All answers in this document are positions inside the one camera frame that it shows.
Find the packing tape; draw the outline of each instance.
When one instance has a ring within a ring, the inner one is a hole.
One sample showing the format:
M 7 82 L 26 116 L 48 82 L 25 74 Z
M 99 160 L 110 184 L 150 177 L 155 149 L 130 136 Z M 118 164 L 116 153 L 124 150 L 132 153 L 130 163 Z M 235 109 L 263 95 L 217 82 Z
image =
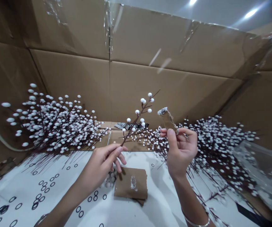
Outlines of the packing tape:
M 63 3 L 61 0 L 43 0 L 44 5 L 47 7 L 47 14 L 53 16 L 59 26 L 62 38 L 64 40 L 64 47 L 67 51 L 76 54 L 75 45 L 71 36 L 71 32 L 65 17 L 65 14 L 62 10 Z
M 180 45 L 180 53 L 184 51 L 186 45 L 188 44 L 189 40 L 192 38 L 193 34 L 196 32 L 200 24 L 201 22 L 192 20 L 192 22 L 190 23 L 189 27 L 186 30 L 186 34 Z

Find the finger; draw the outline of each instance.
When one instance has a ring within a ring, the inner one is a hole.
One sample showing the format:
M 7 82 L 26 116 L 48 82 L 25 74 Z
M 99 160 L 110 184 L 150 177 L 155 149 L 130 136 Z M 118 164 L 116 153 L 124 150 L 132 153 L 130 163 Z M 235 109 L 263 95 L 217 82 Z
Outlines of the finger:
M 122 164 L 124 164 L 124 165 L 127 164 L 126 159 L 124 158 L 123 154 L 120 154 L 120 155 L 118 156 L 118 158 L 119 158 L 119 160 L 121 161 Z
M 196 132 L 187 128 L 179 128 L 179 134 L 181 133 L 187 134 L 187 137 L 191 144 L 197 144 L 198 137 Z
M 105 160 L 103 165 L 107 165 L 108 168 L 109 166 L 113 165 L 113 162 L 117 159 L 117 157 L 121 154 L 123 151 L 123 147 L 119 145 L 113 152 L 109 154 L 109 157 Z
M 115 165 L 117 167 L 117 172 L 121 173 L 121 166 L 120 166 L 120 162 L 118 161 L 118 159 L 116 159 L 114 163 L 115 163 Z
M 168 145 L 170 147 L 169 150 L 170 151 L 178 150 L 176 133 L 174 132 L 173 129 L 169 129 L 167 131 L 167 139 L 168 139 Z

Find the forearm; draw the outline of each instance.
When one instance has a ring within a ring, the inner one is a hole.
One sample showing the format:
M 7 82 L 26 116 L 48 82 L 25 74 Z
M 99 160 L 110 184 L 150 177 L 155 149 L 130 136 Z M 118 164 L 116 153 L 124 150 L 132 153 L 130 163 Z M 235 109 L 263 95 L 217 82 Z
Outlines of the forearm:
M 175 189 L 181 204 L 181 208 L 186 218 L 196 225 L 205 225 L 208 222 L 208 216 L 203 206 L 198 201 L 196 194 L 190 186 L 186 176 L 182 178 L 173 178 Z
M 56 207 L 38 225 L 39 227 L 62 227 L 70 218 L 74 209 L 87 197 L 87 192 L 80 191 L 74 183 Z

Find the cardboard piece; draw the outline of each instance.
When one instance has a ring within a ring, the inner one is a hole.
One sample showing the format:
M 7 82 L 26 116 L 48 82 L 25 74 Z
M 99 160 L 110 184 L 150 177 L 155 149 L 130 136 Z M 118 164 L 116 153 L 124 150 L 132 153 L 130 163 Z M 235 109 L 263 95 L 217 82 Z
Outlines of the cardboard piece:
M 122 172 L 117 174 L 114 196 L 146 200 L 148 198 L 146 179 L 144 169 L 122 167 Z
M 110 97 L 112 120 L 126 122 L 136 117 L 135 110 L 141 109 L 141 98 L 149 92 L 160 92 L 150 107 L 152 113 L 142 114 L 150 129 L 156 129 L 162 121 L 157 111 L 166 104 L 174 117 L 174 123 L 197 120 L 214 115 L 241 85 L 238 79 L 208 76 L 196 73 L 110 62 Z
M 25 47 L 15 13 L 7 1 L 0 1 L 0 42 Z
M 14 2 L 29 48 L 109 59 L 105 1 Z
M 268 46 L 255 34 L 128 5 L 111 4 L 110 14 L 112 61 L 242 79 Z
M 223 122 L 241 122 L 244 130 L 258 130 L 255 143 L 272 150 L 272 72 L 261 72 L 223 109 Z
M 95 110 L 97 120 L 111 121 L 109 62 L 106 60 L 31 50 L 45 85 L 53 97 L 77 95 L 84 109 Z
M 26 138 L 15 136 L 20 127 L 6 122 L 12 112 L 1 103 L 9 102 L 13 110 L 23 109 L 22 103 L 29 99 L 27 90 L 30 83 L 37 84 L 38 90 L 46 92 L 28 50 L 0 43 L 0 135 L 18 149 L 23 149 L 21 145 Z M 9 150 L 0 142 L 0 162 L 13 157 L 19 163 L 25 155 L 24 152 Z
M 163 123 L 161 124 L 161 127 L 165 127 L 167 130 L 168 129 L 173 129 L 176 134 L 178 135 L 179 129 L 176 128 L 176 125 L 173 122 L 173 117 L 171 113 L 167 110 L 167 107 L 161 109 L 158 111 L 158 115 L 162 118 Z

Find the silver bangle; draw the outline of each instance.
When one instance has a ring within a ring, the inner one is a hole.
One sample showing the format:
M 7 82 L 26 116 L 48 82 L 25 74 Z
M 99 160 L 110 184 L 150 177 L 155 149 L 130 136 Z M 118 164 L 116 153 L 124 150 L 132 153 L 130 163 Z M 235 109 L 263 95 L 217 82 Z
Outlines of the silver bangle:
M 188 223 L 190 223 L 192 226 L 194 226 L 194 227 L 207 227 L 207 226 L 209 225 L 211 219 L 209 218 L 208 212 L 207 212 L 207 211 L 205 211 L 205 212 L 206 212 L 207 217 L 208 217 L 207 223 L 206 223 L 205 225 L 197 225 L 197 224 L 192 223 L 190 220 L 188 220 L 188 219 L 186 218 L 186 215 L 184 214 L 184 212 L 183 212 L 183 210 L 182 210 L 182 213 L 183 213 L 183 215 L 184 215 L 185 220 L 186 220 Z

